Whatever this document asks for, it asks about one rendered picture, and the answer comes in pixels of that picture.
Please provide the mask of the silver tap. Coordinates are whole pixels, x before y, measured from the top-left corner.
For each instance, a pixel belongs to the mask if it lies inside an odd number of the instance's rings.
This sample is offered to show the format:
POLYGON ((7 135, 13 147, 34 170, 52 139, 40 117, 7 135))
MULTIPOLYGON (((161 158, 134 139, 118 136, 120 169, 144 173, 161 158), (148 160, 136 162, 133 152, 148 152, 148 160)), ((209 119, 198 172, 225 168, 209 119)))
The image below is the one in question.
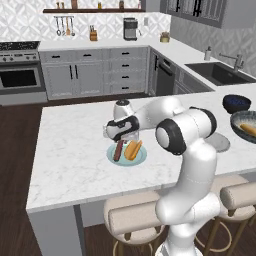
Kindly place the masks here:
POLYGON ((233 57, 233 56, 228 56, 220 53, 220 56, 233 59, 235 61, 234 68, 233 68, 235 72, 238 72, 240 69, 244 67, 244 61, 242 60, 243 56, 241 54, 238 54, 236 57, 233 57))

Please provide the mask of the dark sink basin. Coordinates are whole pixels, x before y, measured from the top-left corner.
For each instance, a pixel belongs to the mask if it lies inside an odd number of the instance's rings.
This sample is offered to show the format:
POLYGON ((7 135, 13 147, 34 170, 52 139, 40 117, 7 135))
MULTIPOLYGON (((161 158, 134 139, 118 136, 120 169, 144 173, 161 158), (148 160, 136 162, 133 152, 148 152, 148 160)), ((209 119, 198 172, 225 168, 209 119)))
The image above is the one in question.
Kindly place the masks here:
POLYGON ((241 72, 235 72, 221 62, 192 63, 187 64, 187 67, 216 86, 256 83, 256 79, 241 72))

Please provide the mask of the steel oven with hob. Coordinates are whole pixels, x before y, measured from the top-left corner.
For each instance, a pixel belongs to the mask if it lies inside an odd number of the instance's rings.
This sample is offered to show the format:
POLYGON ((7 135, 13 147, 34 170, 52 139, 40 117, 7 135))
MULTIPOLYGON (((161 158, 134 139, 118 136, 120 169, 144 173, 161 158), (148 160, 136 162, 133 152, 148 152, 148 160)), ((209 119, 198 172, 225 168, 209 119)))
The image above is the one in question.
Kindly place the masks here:
POLYGON ((44 103, 39 41, 0 42, 0 106, 44 103))

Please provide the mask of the dark red sausage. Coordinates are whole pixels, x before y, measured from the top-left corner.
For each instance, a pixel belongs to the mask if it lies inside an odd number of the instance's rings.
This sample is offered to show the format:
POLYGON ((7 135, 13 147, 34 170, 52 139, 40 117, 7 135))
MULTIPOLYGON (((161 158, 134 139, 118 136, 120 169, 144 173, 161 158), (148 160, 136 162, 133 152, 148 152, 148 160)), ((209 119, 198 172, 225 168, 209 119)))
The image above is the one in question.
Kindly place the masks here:
POLYGON ((115 162, 119 161, 122 153, 122 148, 123 148, 124 140, 119 140, 115 149, 115 153, 113 156, 113 160, 115 162))

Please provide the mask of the orange hot dog bun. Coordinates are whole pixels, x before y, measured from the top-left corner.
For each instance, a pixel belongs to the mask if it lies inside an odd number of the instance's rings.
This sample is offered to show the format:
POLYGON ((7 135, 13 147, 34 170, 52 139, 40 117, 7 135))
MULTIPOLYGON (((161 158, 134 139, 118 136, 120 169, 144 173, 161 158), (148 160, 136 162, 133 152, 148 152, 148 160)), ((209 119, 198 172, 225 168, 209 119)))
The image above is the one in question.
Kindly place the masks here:
POLYGON ((134 160, 142 146, 142 141, 132 140, 124 151, 124 156, 127 160, 134 160))
POLYGON ((254 127, 252 127, 252 126, 250 126, 248 124, 245 124, 245 123, 241 124, 240 128, 242 130, 244 130, 245 132, 247 132, 248 134, 256 137, 256 128, 254 128, 254 127))

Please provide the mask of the dark wooden shelf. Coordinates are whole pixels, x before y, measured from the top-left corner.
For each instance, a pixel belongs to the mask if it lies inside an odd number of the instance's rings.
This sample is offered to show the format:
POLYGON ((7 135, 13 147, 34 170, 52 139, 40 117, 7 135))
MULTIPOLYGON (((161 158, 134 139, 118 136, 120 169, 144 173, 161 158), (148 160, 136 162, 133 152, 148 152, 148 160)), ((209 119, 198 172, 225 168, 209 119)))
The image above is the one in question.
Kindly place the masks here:
POLYGON ((141 13, 146 12, 138 8, 105 8, 105 9, 43 9, 43 13, 141 13))

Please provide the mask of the light blue plate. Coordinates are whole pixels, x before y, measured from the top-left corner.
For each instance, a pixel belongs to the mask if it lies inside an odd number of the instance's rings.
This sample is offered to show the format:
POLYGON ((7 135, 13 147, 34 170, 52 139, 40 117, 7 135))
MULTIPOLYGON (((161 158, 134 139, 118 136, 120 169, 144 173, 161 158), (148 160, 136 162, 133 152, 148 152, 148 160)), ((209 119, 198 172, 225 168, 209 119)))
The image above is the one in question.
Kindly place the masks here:
POLYGON ((136 166, 136 165, 139 165, 141 163, 143 163, 146 158, 147 158, 147 151, 145 149, 144 146, 141 146, 140 150, 138 151, 138 154, 136 156, 136 158, 134 160, 127 160, 124 156, 124 151, 126 149, 126 147, 129 145, 130 142, 127 142, 127 143, 124 143, 123 144, 123 148, 122 148, 122 153, 121 153, 121 157, 119 159, 119 161, 115 162, 113 160, 113 156, 114 156, 114 153, 115 153, 115 149, 116 149, 116 146, 117 144, 114 143, 112 144, 108 149, 107 149, 107 158, 108 160, 115 164, 115 165, 118 165, 118 166, 123 166, 123 167, 130 167, 130 166, 136 166))

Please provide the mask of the grey cupboards under sink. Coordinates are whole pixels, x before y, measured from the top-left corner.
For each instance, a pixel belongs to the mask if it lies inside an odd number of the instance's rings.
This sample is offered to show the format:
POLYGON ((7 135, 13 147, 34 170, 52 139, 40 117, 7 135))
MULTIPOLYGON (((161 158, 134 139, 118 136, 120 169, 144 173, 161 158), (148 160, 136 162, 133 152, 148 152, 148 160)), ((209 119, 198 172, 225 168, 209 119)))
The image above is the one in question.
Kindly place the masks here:
POLYGON ((176 67, 173 94, 191 94, 211 92, 212 88, 193 77, 190 73, 180 67, 176 67))

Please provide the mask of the large grey bowl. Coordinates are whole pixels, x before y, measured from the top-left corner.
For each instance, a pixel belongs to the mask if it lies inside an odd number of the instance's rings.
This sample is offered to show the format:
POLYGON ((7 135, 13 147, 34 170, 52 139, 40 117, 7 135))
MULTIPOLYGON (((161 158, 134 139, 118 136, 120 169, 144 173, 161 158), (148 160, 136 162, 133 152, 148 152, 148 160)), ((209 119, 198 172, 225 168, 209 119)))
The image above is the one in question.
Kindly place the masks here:
POLYGON ((232 130, 242 139, 256 144, 255 135, 249 134, 241 128, 242 124, 256 128, 256 111, 238 111, 231 115, 230 126, 232 130))

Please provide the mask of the grey plate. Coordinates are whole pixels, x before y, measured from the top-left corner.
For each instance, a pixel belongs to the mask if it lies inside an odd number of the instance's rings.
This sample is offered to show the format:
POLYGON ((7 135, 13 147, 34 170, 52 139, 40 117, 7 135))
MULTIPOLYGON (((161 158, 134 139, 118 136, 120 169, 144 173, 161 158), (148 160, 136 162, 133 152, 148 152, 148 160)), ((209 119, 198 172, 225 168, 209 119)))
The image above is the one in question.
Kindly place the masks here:
POLYGON ((230 141, 220 133, 214 133, 208 138, 211 144, 218 153, 226 152, 230 148, 230 141))

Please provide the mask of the black dishwasher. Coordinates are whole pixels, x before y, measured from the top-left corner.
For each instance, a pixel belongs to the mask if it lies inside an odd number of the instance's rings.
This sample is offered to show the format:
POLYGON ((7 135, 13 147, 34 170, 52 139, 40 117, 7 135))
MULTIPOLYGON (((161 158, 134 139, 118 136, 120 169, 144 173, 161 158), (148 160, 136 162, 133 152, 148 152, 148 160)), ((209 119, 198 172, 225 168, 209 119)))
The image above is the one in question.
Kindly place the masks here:
POLYGON ((159 57, 157 64, 156 95, 172 95, 175 83, 176 67, 166 58, 159 57))

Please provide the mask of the grey cupboard run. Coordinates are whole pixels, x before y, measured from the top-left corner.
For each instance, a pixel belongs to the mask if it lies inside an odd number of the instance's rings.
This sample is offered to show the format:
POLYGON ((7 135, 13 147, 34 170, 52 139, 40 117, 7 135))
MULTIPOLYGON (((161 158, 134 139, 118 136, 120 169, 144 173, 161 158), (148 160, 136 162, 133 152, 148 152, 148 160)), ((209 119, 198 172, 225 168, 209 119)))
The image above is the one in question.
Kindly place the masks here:
POLYGON ((40 51, 48 98, 144 92, 146 47, 40 51))

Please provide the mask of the black coffee machine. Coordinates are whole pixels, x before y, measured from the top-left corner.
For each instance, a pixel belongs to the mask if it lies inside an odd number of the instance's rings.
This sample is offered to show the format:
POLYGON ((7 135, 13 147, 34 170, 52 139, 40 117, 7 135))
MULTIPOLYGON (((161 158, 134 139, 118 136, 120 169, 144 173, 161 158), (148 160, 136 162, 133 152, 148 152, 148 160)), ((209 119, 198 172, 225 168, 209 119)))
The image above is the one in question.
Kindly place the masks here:
POLYGON ((126 41, 136 41, 136 30, 138 28, 138 21, 135 18, 123 19, 123 38, 126 41))

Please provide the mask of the beige padded stool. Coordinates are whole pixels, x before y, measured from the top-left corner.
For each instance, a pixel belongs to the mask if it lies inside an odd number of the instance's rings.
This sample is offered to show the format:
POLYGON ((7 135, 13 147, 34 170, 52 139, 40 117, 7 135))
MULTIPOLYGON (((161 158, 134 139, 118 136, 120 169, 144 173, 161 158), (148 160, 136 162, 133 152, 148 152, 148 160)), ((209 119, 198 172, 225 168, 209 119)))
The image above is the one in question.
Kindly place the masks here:
POLYGON ((123 246, 145 246, 154 256, 165 226, 156 217, 155 205, 160 198, 155 191, 129 194, 108 199, 104 204, 104 222, 113 237, 112 256, 123 256, 123 246))
POLYGON ((211 191, 220 199, 220 214, 213 218, 213 225, 206 244, 196 241, 204 248, 203 256, 210 252, 231 256, 247 224, 256 219, 256 182, 249 182, 241 175, 217 177, 211 191), (221 249, 212 248, 219 226, 222 225, 229 236, 228 245, 221 249))

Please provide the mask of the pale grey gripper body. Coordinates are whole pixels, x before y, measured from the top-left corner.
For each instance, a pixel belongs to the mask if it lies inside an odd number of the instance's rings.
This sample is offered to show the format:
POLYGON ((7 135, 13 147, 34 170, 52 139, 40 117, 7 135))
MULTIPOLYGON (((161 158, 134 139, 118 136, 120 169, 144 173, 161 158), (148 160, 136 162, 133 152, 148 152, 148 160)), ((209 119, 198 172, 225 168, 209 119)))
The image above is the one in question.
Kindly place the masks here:
POLYGON ((124 140, 124 141, 131 141, 131 140, 138 141, 139 140, 139 132, 138 131, 132 131, 132 132, 123 131, 123 132, 119 132, 118 135, 120 136, 120 139, 124 140))

